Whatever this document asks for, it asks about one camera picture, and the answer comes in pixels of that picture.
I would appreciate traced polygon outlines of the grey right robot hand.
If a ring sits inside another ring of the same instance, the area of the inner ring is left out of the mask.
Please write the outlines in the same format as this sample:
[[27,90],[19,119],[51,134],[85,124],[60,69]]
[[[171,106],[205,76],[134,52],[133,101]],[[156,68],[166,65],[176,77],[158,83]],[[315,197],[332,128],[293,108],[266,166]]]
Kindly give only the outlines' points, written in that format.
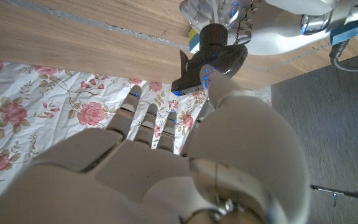
[[216,67],[198,80],[209,99],[180,154],[176,113],[152,149],[156,106],[127,137],[135,86],[104,129],[46,150],[0,195],[0,223],[305,223],[310,177],[293,128]]

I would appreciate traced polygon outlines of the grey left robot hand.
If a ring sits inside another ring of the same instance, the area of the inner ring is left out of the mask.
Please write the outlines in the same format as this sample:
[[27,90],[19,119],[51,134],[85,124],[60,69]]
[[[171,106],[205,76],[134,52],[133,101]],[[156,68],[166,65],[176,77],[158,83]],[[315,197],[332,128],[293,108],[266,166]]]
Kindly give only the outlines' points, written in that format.
[[328,37],[326,28],[304,35],[301,20],[332,12],[337,1],[244,1],[231,42],[243,44],[250,55],[278,55]]

